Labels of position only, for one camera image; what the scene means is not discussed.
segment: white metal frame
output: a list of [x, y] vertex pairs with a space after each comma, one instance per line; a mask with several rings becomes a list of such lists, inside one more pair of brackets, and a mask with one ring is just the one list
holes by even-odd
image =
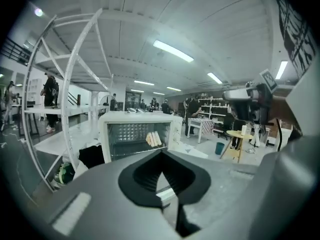
[[[66, 17], [62, 17], [62, 18], [57, 18], [57, 16], [54, 16], [50, 20], [48, 25], [45, 27], [43, 33], [41, 34], [40, 38], [36, 42], [36, 44], [33, 48], [30, 60], [29, 60], [29, 64], [27, 66], [27, 74], [25, 75], [24, 85], [23, 85], [23, 96], [24, 97], [22, 99], [23, 129], [24, 129], [26, 143], [27, 143], [31, 158], [33, 160], [33, 163], [34, 163], [37, 171], [39, 172], [42, 180], [45, 182], [45, 184], [48, 186], [48, 188], [51, 191], [54, 191], [54, 189], [52, 188], [52, 186], [47, 178], [48, 178], [48, 175], [50, 174], [51, 170], [54, 168], [55, 164], [59, 161], [59, 159], [61, 158], [61, 156], [63, 154], [60, 154], [55, 159], [55, 161], [53, 162], [53, 164], [51, 165], [51, 167], [47, 173], [45, 173], [43, 171], [43, 169], [41, 168], [41, 165], [37, 159], [36, 149], [34, 148], [34, 146], [32, 144], [32, 140], [31, 140], [31, 136], [30, 136], [30, 126], [27, 123], [26, 114], [27, 113], [40, 113], [40, 112], [45, 113], [45, 114], [61, 114], [61, 124], [62, 124], [64, 141], [66, 144], [66, 151], [67, 151], [69, 160], [70, 160], [74, 170], [76, 170], [78, 167], [78, 164], [79, 164], [79, 160], [78, 160], [77, 156], [75, 155], [75, 152], [72, 147], [71, 136], [70, 136], [70, 132], [69, 132], [69, 119], [68, 119], [68, 117], [71, 115], [76, 115], [76, 114], [80, 114], [80, 113], [88, 111], [88, 120], [90, 121], [91, 124], [96, 124], [96, 127], [92, 127], [92, 129], [97, 130], [98, 129], [98, 110], [103, 109], [104, 106], [98, 106], [98, 93], [99, 92], [92, 90], [91, 94], [90, 94], [90, 105], [88, 107], [80, 106], [80, 107], [73, 107], [72, 109], [68, 108], [69, 86], [70, 86], [70, 83], [72, 84], [71, 76], [73, 73], [73, 68], [74, 68], [75, 63], [78, 62], [85, 69], [85, 71], [88, 73], [88, 75], [90, 77], [92, 77], [98, 84], [100, 84], [108, 92], [111, 93], [112, 85], [113, 85], [114, 76], [113, 76], [113, 74], [111, 74], [111, 71], [110, 71], [110, 68], [109, 68], [109, 65], [107, 62], [107, 57], [104, 52], [103, 44], [102, 44], [101, 37], [100, 37], [100, 31], [99, 31], [99, 27], [98, 27], [98, 18], [102, 14], [102, 11], [103, 10], [101, 8], [94, 14], [91, 14], [91, 13], [77, 14], [77, 15], [71, 15], [71, 16], [66, 16]], [[83, 18], [83, 17], [91, 17], [91, 18], [79, 19], [79, 20], [75, 19], [75, 18]], [[86, 23], [86, 25], [83, 28], [80, 36], [78, 37], [78, 39], [72, 49], [71, 54], [63, 54], [63, 55], [59, 55], [59, 56], [54, 57], [52, 52], [50, 51], [50, 48], [48, 47], [48, 45], [45, 41], [46, 35], [48, 34], [49, 30], [52, 28], [62, 27], [62, 26], [68, 25], [68, 24], [78, 24], [78, 23]], [[97, 40], [98, 40], [98, 43], [99, 43], [99, 46], [100, 46], [100, 49], [102, 52], [103, 60], [105, 62], [106, 68], [111, 76], [110, 88], [108, 88], [99, 79], [99, 77], [97, 77], [95, 75], [95, 73], [89, 68], [89, 66], [85, 63], [85, 61], [78, 54], [79, 50], [81, 48], [81, 45], [83, 44], [88, 32], [90, 31], [90, 29], [92, 28], [93, 25], [95, 25]], [[63, 78], [62, 99], [61, 99], [61, 108], [60, 109], [51, 109], [51, 108], [43, 108], [43, 107], [27, 108], [27, 100], [28, 100], [27, 90], [28, 90], [28, 85], [29, 85], [29, 78], [31, 75], [31, 70], [33, 68], [33, 64], [35, 62], [36, 53], [38, 52], [41, 45], [44, 45], [44, 47], [49, 55], [49, 59], [53, 62], [54, 66], [56, 67], [56, 69], [58, 70], [58, 72], [60, 73], [60, 75]], [[63, 72], [63, 70], [61, 69], [61, 67], [57, 63], [57, 59], [66, 59], [66, 58], [68, 58], [68, 63], [67, 63], [65, 72]]]

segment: cable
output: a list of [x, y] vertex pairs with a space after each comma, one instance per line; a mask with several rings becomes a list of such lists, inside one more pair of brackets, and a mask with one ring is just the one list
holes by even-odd
[[281, 148], [281, 144], [282, 144], [282, 131], [281, 131], [281, 127], [280, 127], [280, 123], [279, 123], [279, 119], [276, 119], [276, 124], [278, 126], [278, 130], [279, 130], [279, 136], [280, 136], [280, 142], [279, 142], [279, 146], [278, 146], [278, 152], [280, 151]]

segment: black chair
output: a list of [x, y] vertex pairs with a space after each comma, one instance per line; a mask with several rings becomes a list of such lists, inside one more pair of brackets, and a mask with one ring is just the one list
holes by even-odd
[[234, 123], [234, 121], [235, 121], [235, 118], [231, 114], [227, 114], [224, 117], [223, 126], [221, 129], [223, 132], [218, 134], [218, 138], [220, 136], [225, 137], [226, 140], [228, 140], [228, 137], [231, 138], [231, 136], [227, 134], [227, 131], [232, 130], [232, 124]]

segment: ceiling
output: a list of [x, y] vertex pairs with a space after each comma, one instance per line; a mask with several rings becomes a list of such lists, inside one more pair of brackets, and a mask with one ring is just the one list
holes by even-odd
[[[210, 72], [225, 85], [239, 85], [255, 79], [259, 72], [267, 68], [278, 67], [277, 63], [280, 64], [282, 58], [276, 57], [274, 51], [276, 48], [284, 50], [283, 44], [276, 44], [274, 38], [279, 30], [275, 28], [278, 20], [275, 5], [270, 5], [274, 3], [273, 0], [31, 2], [45, 13], [41, 18], [33, 15], [32, 23], [28, 21], [33, 35], [40, 35], [54, 15], [59, 18], [93, 14], [103, 8], [98, 19], [102, 45], [111, 72], [117, 79], [126, 82], [127, 89], [167, 95], [178, 93], [166, 87], [178, 88], [185, 93], [209, 91], [220, 87], [207, 76]], [[49, 38], [49, 46], [59, 55], [71, 53], [85, 24], [55, 28], [56, 38]], [[175, 47], [194, 58], [194, 61], [186, 62], [153, 47], [155, 40]], [[79, 55], [98, 77], [110, 77], [94, 28], [87, 35]], [[80, 67], [73, 73], [77, 74], [78, 71], [81, 71]], [[271, 72], [274, 76], [277, 73], [275, 69]], [[290, 69], [289, 66], [281, 80], [295, 79], [293, 67]], [[137, 84], [134, 80], [154, 83], [154, 86]]]

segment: round wooden table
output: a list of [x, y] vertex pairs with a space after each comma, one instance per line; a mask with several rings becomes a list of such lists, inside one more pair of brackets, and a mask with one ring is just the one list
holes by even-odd
[[[228, 150], [228, 153], [230, 155], [233, 156], [233, 158], [238, 158], [238, 163], [240, 161], [240, 157], [241, 157], [241, 149], [242, 149], [242, 143], [243, 140], [250, 140], [253, 138], [253, 136], [251, 134], [245, 134], [245, 135], [241, 135], [241, 131], [240, 130], [227, 130], [226, 131], [227, 134], [229, 134], [230, 136], [232, 136], [232, 138], [230, 139], [228, 145], [226, 146], [224, 152], [222, 153], [222, 155], [220, 156], [220, 159], [224, 156], [224, 154], [226, 153], [226, 151]], [[235, 150], [235, 149], [230, 149], [231, 146], [231, 142], [232, 139], [236, 137], [239, 138], [240, 143], [239, 143], [239, 150]]]

